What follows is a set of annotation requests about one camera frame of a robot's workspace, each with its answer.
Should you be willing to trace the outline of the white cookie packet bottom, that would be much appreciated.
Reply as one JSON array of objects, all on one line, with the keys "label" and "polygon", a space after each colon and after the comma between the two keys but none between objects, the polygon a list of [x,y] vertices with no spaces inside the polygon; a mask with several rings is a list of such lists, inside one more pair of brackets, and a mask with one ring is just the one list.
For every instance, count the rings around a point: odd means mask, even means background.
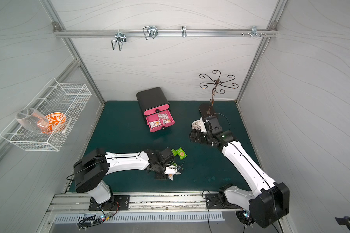
[{"label": "white cookie packet bottom", "polygon": [[174,176],[175,175],[181,175],[182,171],[181,171],[180,167],[170,166],[170,167],[166,168],[164,174],[167,175],[167,178],[169,180],[173,180]]}]

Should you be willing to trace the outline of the green cookie packet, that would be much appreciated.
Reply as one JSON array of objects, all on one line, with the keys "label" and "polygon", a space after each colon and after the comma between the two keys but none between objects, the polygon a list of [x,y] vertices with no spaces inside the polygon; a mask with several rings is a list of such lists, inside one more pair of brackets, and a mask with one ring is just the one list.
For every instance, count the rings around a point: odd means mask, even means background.
[{"label": "green cookie packet", "polygon": [[176,150],[176,153],[180,157],[181,160],[183,160],[183,159],[185,159],[187,157],[187,154],[186,154],[185,150],[182,147],[178,148]]},{"label": "green cookie packet", "polygon": [[177,152],[175,149],[172,149],[171,151],[172,151],[172,154],[173,154],[174,156],[177,156],[177,155],[178,155],[178,152]]}]

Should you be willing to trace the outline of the pink drawer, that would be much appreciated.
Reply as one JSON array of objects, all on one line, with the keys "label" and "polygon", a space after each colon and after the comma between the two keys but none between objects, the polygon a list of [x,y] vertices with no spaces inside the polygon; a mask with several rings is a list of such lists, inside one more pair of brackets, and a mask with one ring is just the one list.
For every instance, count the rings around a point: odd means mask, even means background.
[{"label": "pink drawer", "polygon": [[169,104],[164,104],[164,105],[161,105],[161,106],[157,106],[157,107],[154,107],[154,108],[147,109],[143,113],[144,113],[145,116],[150,116],[150,115],[157,114],[157,113],[160,113],[162,111],[165,111],[165,110],[169,109],[169,107],[170,107]]},{"label": "pink drawer", "polygon": [[[160,113],[166,113],[172,122],[171,122],[171,123],[168,123],[168,124],[163,124],[163,123],[162,123],[162,119],[159,119],[159,118],[158,118],[158,113],[157,113],[157,114],[150,115],[150,116],[147,116],[145,119],[146,119],[147,125],[148,125],[148,127],[149,127],[149,129],[150,129],[150,132],[152,132],[152,133],[153,133],[153,132],[160,131],[160,130],[165,130],[166,128],[168,128],[168,127],[170,127],[170,126],[173,126],[173,125],[175,124],[175,120],[173,119],[170,110],[165,110],[165,111],[162,111],[162,112],[160,112]],[[155,121],[155,120],[160,120],[161,126],[156,127],[156,128],[154,128],[154,129],[151,129],[148,122],[150,122],[150,121]]]}]

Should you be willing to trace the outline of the pink top drawer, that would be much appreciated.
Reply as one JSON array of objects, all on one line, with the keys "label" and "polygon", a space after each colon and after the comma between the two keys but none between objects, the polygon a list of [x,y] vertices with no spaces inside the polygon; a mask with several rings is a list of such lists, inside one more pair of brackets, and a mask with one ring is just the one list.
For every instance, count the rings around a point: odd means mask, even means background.
[{"label": "pink top drawer", "polygon": [[169,104],[164,104],[164,105],[161,105],[161,106],[157,106],[157,107],[154,107],[154,108],[147,109],[143,113],[144,113],[145,116],[150,116],[150,115],[157,114],[157,113],[160,113],[162,111],[165,111],[165,110],[169,109],[169,107],[170,107]]}]

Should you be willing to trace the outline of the black pink drawer cabinet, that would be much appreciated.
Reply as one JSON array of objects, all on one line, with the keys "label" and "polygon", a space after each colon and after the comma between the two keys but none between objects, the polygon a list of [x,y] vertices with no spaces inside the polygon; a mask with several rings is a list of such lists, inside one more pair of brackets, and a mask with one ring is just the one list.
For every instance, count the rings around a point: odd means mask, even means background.
[{"label": "black pink drawer cabinet", "polygon": [[142,114],[144,113],[145,110],[150,109],[150,108],[154,108],[154,107],[161,106],[164,104],[170,105],[169,101],[165,97],[165,95],[160,87],[154,87],[152,89],[138,92],[136,94],[136,97],[137,97],[137,101],[139,103],[140,110],[141,110]]}]

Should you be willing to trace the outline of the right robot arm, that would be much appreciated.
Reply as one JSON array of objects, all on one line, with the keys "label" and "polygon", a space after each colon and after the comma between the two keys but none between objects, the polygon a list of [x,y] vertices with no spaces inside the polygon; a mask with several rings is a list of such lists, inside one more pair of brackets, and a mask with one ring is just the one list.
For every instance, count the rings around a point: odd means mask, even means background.
[{"label": "right robot arm", "polygon": [[290,190],[285,183],[277,183],[248,155],[231,131],[224,131],[216,115],[192,123],[190,140],[218,148],[236,167],[250,191],[235,185],[222,189],[224,199],[249,212],[262,228],[267,228],[289,213]]}]

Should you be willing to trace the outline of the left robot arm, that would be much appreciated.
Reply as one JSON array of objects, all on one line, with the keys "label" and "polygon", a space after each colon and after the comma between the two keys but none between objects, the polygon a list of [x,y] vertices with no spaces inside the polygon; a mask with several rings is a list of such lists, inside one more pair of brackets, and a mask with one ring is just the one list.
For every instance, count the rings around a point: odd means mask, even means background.
[{"label": "left robot arm", "polygon": [[102,205],[113,201],[111,189],[103,181],[105,176],[126,170],[148,170],[153,171],[158,180],[167,179],[181,173],[174,159],[170,148],[125,154],[97,148],[74,164],[72,181],[77,193],[88,193],[98,205]]}]

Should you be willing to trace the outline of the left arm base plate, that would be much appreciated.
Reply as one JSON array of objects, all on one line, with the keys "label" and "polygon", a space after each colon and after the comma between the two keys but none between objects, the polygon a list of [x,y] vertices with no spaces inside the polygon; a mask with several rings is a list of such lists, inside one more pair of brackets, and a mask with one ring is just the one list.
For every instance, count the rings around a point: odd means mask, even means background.
[{"label": "left arm base plate", "polygon": [[130,202],[130,195],[115,195],[110,200],[103,204],[98,204],[96,200],[91,197],[89,211],[126,211],[128,210]]}]

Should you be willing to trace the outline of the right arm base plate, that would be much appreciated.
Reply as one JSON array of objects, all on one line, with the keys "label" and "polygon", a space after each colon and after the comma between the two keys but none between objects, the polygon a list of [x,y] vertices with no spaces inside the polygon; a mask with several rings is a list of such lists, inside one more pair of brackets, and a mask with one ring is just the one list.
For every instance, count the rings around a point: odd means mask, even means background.
[{"label": "right arm base plate", "polygon": [[207,193],[205,195],[207,209],[228,209],[230,204],[227,202],[223,194]]}]

